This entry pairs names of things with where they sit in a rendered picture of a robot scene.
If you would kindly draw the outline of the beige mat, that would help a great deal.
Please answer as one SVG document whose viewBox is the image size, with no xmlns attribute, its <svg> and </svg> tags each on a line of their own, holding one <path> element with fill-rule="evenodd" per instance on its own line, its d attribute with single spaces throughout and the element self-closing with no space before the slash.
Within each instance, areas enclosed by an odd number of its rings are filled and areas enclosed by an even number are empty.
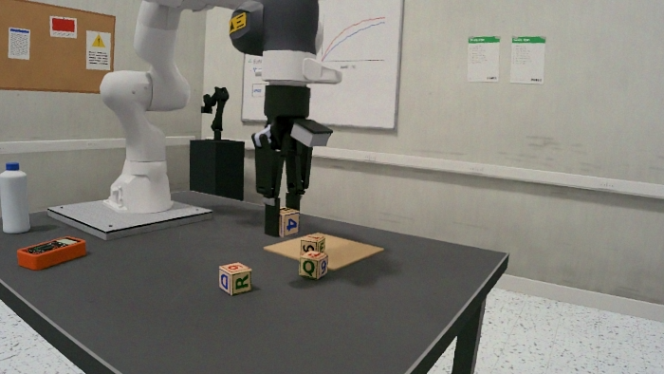
<svg viewBox="0 0 664 374">
<path fill-rule="evenodd" d="M 325 237 L 324 253 L 328 254 L 327 269 L 331 271 L 336 271 L 350 264 L 358 262 L 366 257 L 384 251 L 382 248 L 338 238 L 327 234 L 316 233 L 313 235 Z M 264 247 L 264 250 L 300 260 L 300 242 L 301 238 L 303 237 Z"/>
</svg>

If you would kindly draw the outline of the white plastic bottle with blue cap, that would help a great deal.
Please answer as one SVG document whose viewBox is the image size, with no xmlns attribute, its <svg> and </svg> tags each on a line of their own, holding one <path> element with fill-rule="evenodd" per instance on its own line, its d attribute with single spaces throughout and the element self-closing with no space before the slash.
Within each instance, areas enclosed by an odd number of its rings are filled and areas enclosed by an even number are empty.
<svg viewBox="0 0 664 374">
<path fill-rule="evenodd" d="M 19 163 L 6 163 L 6 171 L 0 174 L 0 195 L 3 232 L 29 231 L 27 174 L 19 170 Z"/>
</svg>

